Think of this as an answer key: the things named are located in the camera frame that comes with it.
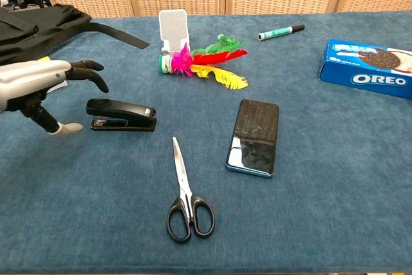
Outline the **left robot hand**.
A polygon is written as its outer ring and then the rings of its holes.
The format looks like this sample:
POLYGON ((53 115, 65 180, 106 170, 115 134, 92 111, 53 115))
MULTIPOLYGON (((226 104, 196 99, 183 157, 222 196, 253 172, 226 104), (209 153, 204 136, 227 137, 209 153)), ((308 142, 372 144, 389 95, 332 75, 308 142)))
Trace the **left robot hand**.
POLYGON ((82 129, 79 123, 62 124, 41 106, 50 88, 66 80, 89 80, 108 93, 104 79, 97 73, 103 65, 92 61, 26 61, 0 66, 0 113, 20 111, 50 135, 67 136, 82 129))

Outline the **black stapler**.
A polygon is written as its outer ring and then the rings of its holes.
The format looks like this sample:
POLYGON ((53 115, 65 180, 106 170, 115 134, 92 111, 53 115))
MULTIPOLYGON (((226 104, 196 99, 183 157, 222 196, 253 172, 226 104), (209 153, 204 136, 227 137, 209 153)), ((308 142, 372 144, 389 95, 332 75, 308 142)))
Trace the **black stapler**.
POLYGON ((154 131, 156 110, 151 107, 110 99, 90 99, 86 113, 95 118, 92 130, 154 131))

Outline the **yellow white booklet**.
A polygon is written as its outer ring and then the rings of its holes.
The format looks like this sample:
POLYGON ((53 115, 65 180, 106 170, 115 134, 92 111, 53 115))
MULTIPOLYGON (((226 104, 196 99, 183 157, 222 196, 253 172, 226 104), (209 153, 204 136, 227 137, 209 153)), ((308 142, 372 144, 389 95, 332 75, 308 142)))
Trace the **yellow white booklet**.
MULTIPOLYGON (((50 61, 51 59, 50 59, 49 56, 45 56, 45 57, 40 58, 39 60, 40 60, 40 61, 50 61)), ((47 93, 51 93, 51 92, 53 92, 53 91, 55 91, 55 90, 57 90, 57 89, 59 89, 59 88, 66 87, 67 85, 68 85, 67 81, 63 81, 63 82, 61 82, 61 83, 59 83, 59 84, 51 87, 51 88, 47 91, 47 93)))

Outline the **black bag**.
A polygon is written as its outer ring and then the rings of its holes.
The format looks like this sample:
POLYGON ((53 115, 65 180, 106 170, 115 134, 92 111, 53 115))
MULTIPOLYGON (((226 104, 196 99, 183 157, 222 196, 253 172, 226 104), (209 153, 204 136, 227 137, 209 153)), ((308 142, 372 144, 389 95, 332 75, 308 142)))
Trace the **black bag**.
POLYGON ((44 57, 83 32, 100 32, 144 49, 149 44, 116 28, 92 23, 91 16, 72 5, 6 12, 0 8, 0 66, 44 57))

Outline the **white phone stand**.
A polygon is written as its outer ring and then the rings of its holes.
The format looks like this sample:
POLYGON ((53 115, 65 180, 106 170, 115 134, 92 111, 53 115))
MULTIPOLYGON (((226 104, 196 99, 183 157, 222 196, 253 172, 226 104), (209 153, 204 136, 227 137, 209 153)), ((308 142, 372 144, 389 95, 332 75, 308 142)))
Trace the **white phone stand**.
POLYGON ((180 52, 185 45, 190 48, 187 12, 184 9, 160 10, 158 20, 163 54, 180 52))

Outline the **colourful feather shuttlecock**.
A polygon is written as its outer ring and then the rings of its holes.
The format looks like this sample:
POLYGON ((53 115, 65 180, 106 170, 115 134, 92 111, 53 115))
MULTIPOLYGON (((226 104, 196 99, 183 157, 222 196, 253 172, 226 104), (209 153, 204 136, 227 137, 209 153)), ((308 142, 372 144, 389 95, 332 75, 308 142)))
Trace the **colourful feather shuttlecock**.
POLYGON ((171 54, 163 53, 158 58, 160 73, 186 75, 207 78, 210 73, 216 81, 232 90, 243 89, 248 86, 245 77, 224 70, 218 65, 242 57, 248 53, 243 49, 243 40, 228 37, 224 34, 218 36, 218 41, 206 48, 190 50, 185 43, 182 49, 171 54))

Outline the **black smartphone blue case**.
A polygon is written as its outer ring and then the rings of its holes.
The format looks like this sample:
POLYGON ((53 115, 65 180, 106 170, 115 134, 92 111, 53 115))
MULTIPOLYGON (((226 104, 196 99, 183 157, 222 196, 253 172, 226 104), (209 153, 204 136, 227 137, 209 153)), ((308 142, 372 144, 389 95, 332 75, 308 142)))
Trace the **black smartphone blue case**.
POLYGON ((276 161, 279 106, 240 102, 225 166, 231 171, 270 178, 276 161))

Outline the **green marker pen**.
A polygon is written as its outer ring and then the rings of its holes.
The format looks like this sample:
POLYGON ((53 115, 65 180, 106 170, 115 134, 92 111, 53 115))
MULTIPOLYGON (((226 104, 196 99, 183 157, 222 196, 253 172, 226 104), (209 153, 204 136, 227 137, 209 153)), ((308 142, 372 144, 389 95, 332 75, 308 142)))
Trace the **green marker pen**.
POLYGON ((299 32, 304 29, 305 29, 305 25, 303 24, 296 25, 296 26, 288 26, 285 28, 278 28, 275 30, 259 33, 257 37, 259 41, 264 41, 264 40, 271 39, 274 37, 280 37, 282 35, 288 35, 290 33, 299 32))

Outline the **blue table cloth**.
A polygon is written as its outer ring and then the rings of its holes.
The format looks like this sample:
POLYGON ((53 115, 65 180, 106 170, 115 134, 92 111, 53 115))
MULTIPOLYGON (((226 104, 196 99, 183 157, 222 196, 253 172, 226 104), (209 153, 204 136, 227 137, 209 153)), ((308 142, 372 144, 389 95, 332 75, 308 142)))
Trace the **blue table cloth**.
POLYGON ((0 113, 0 274, 412 271, 412 100, 318 78, 331 38, 412 50, 412 11, 190 16, 192 48, 221 33, 245 42, 224 65, 247 78, 242 90, 161 74, 156 17, 106 24, 149 46, 90 32, 51 57, 101 63, 107 98, 153 107, 156 128, 91 130, 86 103, 102 93, 90 81, 43 102, 84 126, 67 137, 0 113), (270 178, 225 166, 243 99, 279 106, 270 178), (173 137, 192 193, 214 211, 208 238, 193 225, 186 243, 167 232, 180 195, 173 137))

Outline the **blue Oreo cookie box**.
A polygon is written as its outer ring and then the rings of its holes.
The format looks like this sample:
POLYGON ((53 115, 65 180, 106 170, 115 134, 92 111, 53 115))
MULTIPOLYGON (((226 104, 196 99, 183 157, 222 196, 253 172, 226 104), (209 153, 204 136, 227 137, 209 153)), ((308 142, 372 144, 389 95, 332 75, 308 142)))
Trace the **blue Oreo cookie box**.
POLYGON ((319 79, 412 100, 412 51, 330 39, 319 79))

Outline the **black handled scissors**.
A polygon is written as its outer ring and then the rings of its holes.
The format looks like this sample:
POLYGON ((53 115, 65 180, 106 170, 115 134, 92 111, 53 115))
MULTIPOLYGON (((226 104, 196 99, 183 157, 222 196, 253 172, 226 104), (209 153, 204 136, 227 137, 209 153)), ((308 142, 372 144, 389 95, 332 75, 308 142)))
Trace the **black handled scissors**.
POLYGON ((194 227, 194 232, 201 238, 208 238, 213 232, 216 225, 214 211, 208 201, 201 196, 192 193, 189 186, 187 172, 183 161, 182 152, 176 137, 173 137, 173 155, 176 175, 180 188, 180 195, 175 199, 171 208, 167 213, 167 232, 172 240, 177 243, 186 243, 191 239, 191 225, 194 227), (197 215, 197 208, 204 207, 208 210, 211 219, 209 230, 202 232, 197 215), (173 233, 171 227, 171 218, 174 213, 180 211, 186 226, 186 236, 179 238, 173 233))

